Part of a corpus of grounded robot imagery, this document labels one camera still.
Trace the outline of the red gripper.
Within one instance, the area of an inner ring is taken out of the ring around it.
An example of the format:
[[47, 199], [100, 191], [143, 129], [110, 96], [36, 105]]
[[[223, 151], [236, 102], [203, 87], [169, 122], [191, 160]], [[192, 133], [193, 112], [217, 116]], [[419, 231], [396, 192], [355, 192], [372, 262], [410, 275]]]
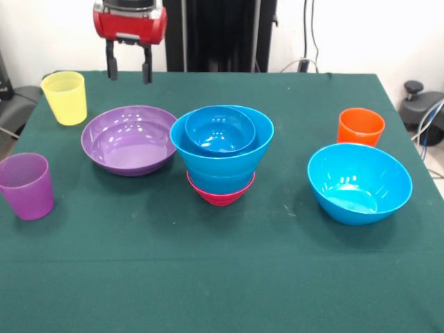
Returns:
[[98, 36], [106, 40], [108, 78], [118, 79], [114, 41], [130, 42], [142, 46], [143, 82], [145, 85], [152, 83], [151, 44], [159, 44], [165, 36], [168, 21], [166, 8], [155, 4], [142, 10], [133, 10], [109, 6], [105, 1], [96, 1], [93, 7], [93, 21]]

